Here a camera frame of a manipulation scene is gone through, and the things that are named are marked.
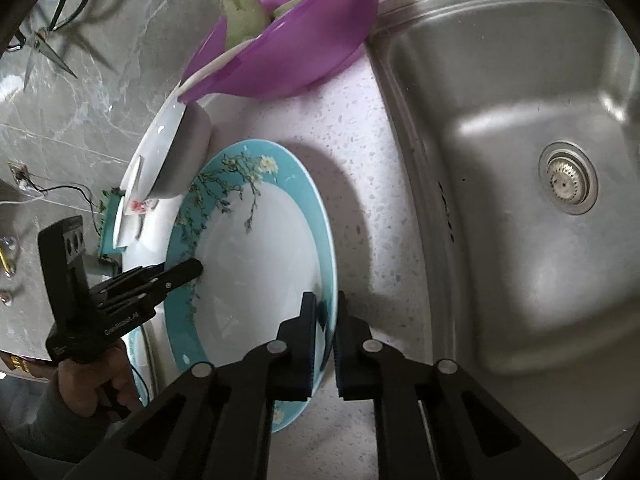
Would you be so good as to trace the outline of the person left hand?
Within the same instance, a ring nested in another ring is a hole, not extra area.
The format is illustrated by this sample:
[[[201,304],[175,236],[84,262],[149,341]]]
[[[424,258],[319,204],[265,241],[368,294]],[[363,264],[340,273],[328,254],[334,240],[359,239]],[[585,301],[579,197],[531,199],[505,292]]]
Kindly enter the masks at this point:
[[[67,407],[81,417],[91,417],[100,404],[105,384],[116,390],[116,401],[128,410],[142,409],[124,343],[119,340],[101,359],[90,364],[65,360],[58,364],[58,391]]]

